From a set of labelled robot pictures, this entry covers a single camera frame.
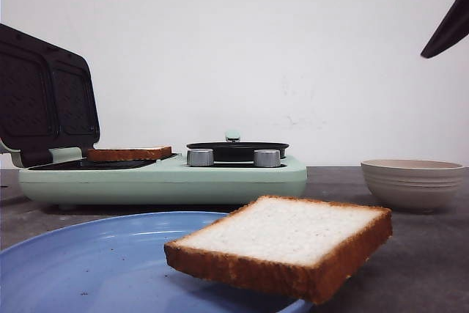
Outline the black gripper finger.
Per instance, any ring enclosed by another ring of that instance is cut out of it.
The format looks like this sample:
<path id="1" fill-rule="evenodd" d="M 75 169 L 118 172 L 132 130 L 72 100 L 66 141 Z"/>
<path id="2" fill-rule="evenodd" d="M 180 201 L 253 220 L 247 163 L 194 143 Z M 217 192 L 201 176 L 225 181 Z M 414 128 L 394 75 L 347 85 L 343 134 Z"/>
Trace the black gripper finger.
<path id="1" fill-rule="evenodd" d="M 468 36 L 468 0 L 454 0 L 450 9 L 436 28 L 421 56 L 435 57 Z"/>

